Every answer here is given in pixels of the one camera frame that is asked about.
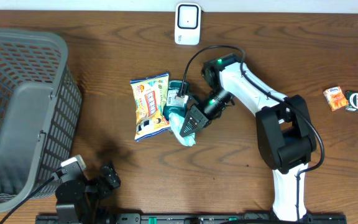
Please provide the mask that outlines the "teal wet wipes pack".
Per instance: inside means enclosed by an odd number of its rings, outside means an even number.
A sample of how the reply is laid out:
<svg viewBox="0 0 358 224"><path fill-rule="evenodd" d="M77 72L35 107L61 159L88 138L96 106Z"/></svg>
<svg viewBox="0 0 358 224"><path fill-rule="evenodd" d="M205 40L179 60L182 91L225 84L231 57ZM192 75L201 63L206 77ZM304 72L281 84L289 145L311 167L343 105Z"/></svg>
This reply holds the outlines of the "teal wet wipes pack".
<svg viewBox="0 0 358 224"><path fill-rule="evenodd" d="M171 130L180 144L186 147L191 147L196 144L195 133L192 133L185 137L181 136L180 134L180 131L185 121L184 117L182 117L177 113L170 113L168 118L169 118Z"/></svg>

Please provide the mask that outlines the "teal mouthwash bottle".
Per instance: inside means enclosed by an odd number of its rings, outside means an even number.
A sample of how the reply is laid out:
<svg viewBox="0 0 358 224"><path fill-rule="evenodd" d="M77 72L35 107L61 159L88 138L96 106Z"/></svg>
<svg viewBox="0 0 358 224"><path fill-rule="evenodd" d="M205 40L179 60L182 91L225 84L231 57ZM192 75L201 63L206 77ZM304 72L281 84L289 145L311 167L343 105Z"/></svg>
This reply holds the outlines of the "teal mouthwash bottle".
<svg viewBox="0 0 358 224"><path fill-rule="evenodd" d="M171 113L185 117L186 103L176 99L181 88L181 83L181 80L170 80L168 83L167 102L163 109L163 115L166 120L169 120Z"/></svg>

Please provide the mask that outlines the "yellow snack bag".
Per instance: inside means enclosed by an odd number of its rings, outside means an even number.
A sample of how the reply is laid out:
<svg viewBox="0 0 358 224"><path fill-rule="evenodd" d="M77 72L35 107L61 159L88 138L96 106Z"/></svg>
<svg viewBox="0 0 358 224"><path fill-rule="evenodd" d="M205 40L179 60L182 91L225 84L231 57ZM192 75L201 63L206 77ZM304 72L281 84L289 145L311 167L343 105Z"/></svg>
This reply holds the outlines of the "yellow snack bag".
<svg viewBox="0 0 358 224"><path fill-rule="evenodd" d="M170 129L170 123L163 114L167 103L168 83L168 72L130 81L135 99L136 141Z"/></svg>

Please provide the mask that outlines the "small white red packet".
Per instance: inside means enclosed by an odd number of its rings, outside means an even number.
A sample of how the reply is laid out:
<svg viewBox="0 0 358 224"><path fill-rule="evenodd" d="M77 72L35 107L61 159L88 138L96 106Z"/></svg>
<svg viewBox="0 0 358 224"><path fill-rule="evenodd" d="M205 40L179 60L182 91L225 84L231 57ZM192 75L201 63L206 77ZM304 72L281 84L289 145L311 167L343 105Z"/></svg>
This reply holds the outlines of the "small white red packet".
<svg viewBox="0 0 358 224"><path fill-rule="evenodd" d="M331 111L336 111L349 104L348 100L346 99L346 97L344 96L341 90L341 87L339 86L335 86L324 90L323 95L326 98L326 101L328 102Z"/></svg>

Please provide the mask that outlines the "green small box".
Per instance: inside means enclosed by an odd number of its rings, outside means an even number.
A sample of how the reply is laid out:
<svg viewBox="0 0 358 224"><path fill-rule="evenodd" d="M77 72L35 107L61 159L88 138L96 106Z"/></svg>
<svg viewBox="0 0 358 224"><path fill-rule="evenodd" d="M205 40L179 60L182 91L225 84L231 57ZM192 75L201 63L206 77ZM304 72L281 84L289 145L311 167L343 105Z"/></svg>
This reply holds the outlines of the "green small box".
<svg viewBox="0 0 358 224"><path fill-rule="evenodd" d="M347 91L345 96L348 101L346 111L358 113L358 92Z"/></svg>

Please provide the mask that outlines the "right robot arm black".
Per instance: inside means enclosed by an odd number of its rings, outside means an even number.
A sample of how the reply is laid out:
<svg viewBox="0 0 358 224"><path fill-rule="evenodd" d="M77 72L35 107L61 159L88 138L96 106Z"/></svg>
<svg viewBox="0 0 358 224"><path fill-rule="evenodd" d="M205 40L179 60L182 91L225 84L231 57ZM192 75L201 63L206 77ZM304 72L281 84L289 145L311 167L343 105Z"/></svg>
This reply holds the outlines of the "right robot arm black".
<svg viewBox="0 0 358 224"><path fill-rule="evenodd" d="M273 214L283 221L305 221L304 178L316 149L305 100L273 90L236 54L205 62L201 74L212 90L186 112L180 136L207 127L237 98L255 116L258 149L273 172Z"/></svg>

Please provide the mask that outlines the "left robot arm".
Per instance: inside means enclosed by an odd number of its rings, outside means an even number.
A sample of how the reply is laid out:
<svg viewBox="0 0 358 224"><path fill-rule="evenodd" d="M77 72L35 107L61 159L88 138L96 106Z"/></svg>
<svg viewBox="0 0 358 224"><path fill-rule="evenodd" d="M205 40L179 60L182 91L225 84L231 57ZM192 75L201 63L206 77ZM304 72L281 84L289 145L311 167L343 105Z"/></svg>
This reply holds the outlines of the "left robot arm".
<svg viewBox="0 0 358 224"><path fill-rule="evenodd" d="M59 223L116 223L116 216L100 201L121 186L121 180L111 161L100 167L100 175L88 179L85 163L78 156L61 164L53 175L62 180L56 189L56 210Z"/></svg>

